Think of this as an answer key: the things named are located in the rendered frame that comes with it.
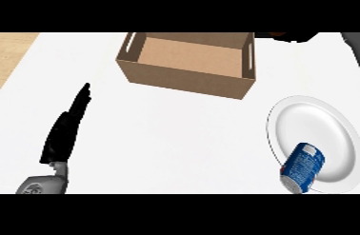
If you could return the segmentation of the dark grey object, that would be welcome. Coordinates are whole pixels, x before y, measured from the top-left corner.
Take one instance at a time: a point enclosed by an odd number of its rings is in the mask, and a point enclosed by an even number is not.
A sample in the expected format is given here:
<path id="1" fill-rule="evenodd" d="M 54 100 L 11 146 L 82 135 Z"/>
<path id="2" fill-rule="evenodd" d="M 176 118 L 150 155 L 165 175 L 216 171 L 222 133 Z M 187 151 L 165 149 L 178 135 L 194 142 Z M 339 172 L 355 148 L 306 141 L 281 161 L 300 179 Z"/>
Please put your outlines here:
<path id="1" fill-rule="evenodd" d="M 360 66 L 360 32 L 343 32 L 342 37 L 350 48 L 356 64 Z"/>

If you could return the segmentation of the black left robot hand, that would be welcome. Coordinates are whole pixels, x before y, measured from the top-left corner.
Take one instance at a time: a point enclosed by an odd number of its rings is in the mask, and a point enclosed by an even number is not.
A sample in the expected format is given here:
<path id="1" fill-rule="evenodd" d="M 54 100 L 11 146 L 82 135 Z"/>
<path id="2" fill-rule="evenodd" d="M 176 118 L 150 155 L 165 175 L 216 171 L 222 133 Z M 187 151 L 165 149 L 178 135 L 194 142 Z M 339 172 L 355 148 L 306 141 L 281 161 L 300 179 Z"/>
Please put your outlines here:
<path id="1" fill-rule="evenodd" d="M 79 121 L 89 103 L 89 84 L 85 83 L 75 96 L 70 108 L 57 117 L 44 140 L 41 164 L 67 162 L 73 146 Z"/>

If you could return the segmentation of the brown cardboard box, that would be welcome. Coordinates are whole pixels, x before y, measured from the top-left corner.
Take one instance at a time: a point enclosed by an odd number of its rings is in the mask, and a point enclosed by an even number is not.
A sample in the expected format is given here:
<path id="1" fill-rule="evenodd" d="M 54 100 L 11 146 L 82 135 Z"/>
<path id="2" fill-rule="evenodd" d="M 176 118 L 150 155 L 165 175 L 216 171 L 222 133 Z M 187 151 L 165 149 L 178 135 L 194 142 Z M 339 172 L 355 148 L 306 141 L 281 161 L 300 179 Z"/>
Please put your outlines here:
<path id="1" fill-rule="evenodd" d="M 255 83 L 255 35 L 131 32 L 116 63 L 132 83 L 240 99 Z"/>

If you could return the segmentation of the blue can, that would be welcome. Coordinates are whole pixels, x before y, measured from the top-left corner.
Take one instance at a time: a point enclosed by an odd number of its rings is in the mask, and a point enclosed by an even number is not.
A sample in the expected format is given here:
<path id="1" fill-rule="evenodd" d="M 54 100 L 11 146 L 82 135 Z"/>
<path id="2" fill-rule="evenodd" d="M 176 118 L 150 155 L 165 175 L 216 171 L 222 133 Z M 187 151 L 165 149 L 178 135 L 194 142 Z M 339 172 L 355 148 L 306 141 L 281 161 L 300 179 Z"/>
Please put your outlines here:
<path id="1" fill-rule="evenodd" d="M 299 143 L 280 168 L 280 182 L 291 194 L 306 193 L 324 164 L 319 150 L 308 143 Z"/>

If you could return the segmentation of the white plate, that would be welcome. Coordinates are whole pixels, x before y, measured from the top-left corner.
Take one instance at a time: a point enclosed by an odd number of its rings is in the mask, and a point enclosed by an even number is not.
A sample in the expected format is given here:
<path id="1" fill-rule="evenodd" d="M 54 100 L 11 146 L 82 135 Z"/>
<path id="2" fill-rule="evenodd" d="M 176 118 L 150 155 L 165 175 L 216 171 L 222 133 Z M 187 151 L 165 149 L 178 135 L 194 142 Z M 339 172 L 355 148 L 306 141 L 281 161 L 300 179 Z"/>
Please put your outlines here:
<path id="1" fill-rule="evenodd" d="M 337 110 L 308 96 L 286 97 L 266 116 L 266 140 L 281 165 L 299 143 L 324 156 L 312 190 L 343 193 L 360 184 L 360 134 Z"/>

